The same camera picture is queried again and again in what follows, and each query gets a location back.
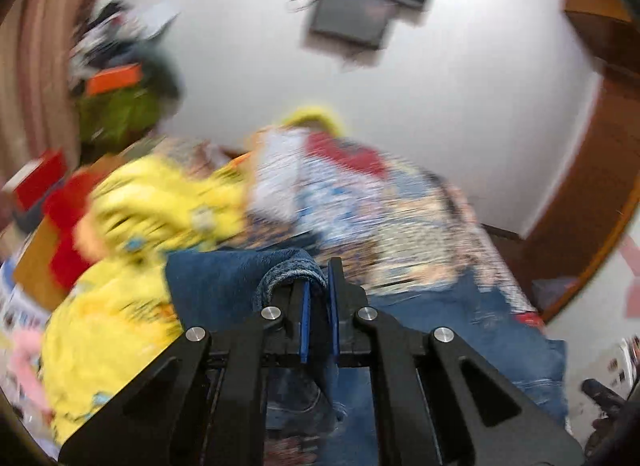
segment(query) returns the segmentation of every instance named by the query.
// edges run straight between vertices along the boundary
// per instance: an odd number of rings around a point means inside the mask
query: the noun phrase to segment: yellow clothing
[[[304,106],[297,109],[283,122],[287,128],[311,127],[327,132],[332,137],[343,137],[344,128],[335,115],[321,106]]]
[[[169,161],[143,157],[111,173],[90,196],[95,228],[112,254],[213,248],[244,229],[245,185],[228,171],[189,179]]]
[[[53,312],[40,371],[62,444],[182,332],[164,266],[110,257]]]

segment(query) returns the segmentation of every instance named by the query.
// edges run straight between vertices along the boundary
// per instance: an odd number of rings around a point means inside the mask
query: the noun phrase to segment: patterned bedspread
[[[343,144],[351,150],[359,146]],[[198,157],[178,153],[201,154],[197,144],[169,139],[156,150],[190,161],[187,165],[202,166]],[[250,216],[247,230],[228,245],[267,247],[313,231],[318,263],[339,256],[347,279],[369,295],[444,289],[472,267],[480,290],[498,287],[514,315],[542,326],[463,192],[407,160],[385,153],[377,156],[382,168],[369,175],[328,163],[316,152],[300,154],[298,187],[285,197],[296,200],[297,221]],[[268,170],[277,173],[278,165],[270,164]],[[376,178],[381,173],[384,178]]]

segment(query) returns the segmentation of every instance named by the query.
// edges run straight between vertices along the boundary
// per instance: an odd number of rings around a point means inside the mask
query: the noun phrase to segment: orange box
[[[49,262],[56,254],[60,236],[51,221],[44,220],[36,229],[27,249],[15,266],[14,280],[38,305],[53,312],[69,294],[49,270]]]
[[[142,66],[140,64],[123,65],[122,67],[101,70],[86,82],[85,94],[95,96],[140,83]]]

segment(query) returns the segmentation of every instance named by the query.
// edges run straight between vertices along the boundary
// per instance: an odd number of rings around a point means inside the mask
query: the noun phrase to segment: wooden door frame
[[[640,201],[640,173],[636,175],[634,187],[629,194],[625,205],[620,211],[620,218],[612,229],[611,233],[605,240],[602,247],[593,256],[587,268],[582,271],[578,280],[551,306],[542,311],[542,320],[547,323],[551,321],[558,313],[573,300],[582,289],[587,286],[591,278],[595,276],[598,269],[603,266],[609,255],[615,250],[620,242],[621,237],[625,233],[625,229],[631,218],[633,218],[638,202]]]

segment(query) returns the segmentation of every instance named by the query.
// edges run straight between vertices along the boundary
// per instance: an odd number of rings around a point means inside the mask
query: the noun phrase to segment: pink cloth
[[[22,387],[25,395],[41,411],[51,413],[51,407],[47,402],[42,383],[36,377],[31,367],[33,358],[40,355],[42,350],[42,332],[36,329],[20,329],[14,331],[14,352],[9,359],[9,370]]]
[[[640,248],[629,235],[624,235],[618,247],[634,276],[640,276]]]
[[[626,290],[626,317],[640,318],[640,277],[635,277]]]

